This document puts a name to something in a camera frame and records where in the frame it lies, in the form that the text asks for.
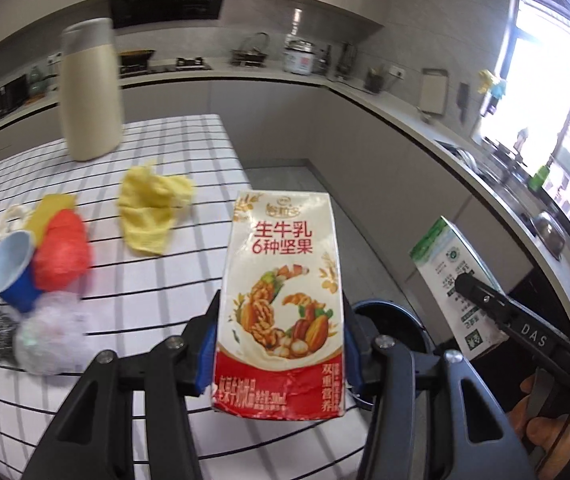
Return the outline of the right hand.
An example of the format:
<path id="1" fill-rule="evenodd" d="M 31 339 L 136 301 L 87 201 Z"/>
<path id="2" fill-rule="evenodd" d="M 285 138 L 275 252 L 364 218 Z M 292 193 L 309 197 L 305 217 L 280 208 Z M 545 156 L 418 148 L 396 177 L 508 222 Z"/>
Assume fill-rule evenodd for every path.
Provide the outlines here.
<path id="1" fill-rule="evenodd" d="M 534 376 L 530 376 L 520 384 L 520 390 L 526 395 L 507 413 L 507 417 L 516 435 L 526 436 L 536 446 L 542 446 L 546 452 L 547 462 L 539 470 L 539 479 L 555 479 L 570 461 L 570 424 L 565 429 L 556 448 L 553 444 L 565 426 L 567 416 L 558 419 L 545 417 L 529 418 L 527 407 L 533 389 Z"/>

